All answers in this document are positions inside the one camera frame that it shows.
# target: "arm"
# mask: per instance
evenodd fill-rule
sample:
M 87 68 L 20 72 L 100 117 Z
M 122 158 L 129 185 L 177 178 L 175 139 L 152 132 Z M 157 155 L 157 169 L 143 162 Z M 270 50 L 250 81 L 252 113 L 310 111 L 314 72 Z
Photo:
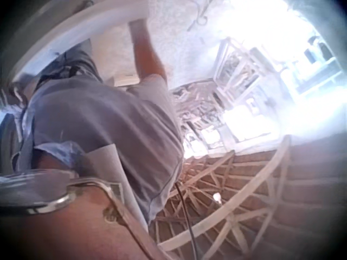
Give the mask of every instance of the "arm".
M 151 74 L 158 74 L 167 82 L 164 66 L 151 44 L 146 20 L 130 22 L 129 29 L 134 47 L 136 70 L 140 80 Z

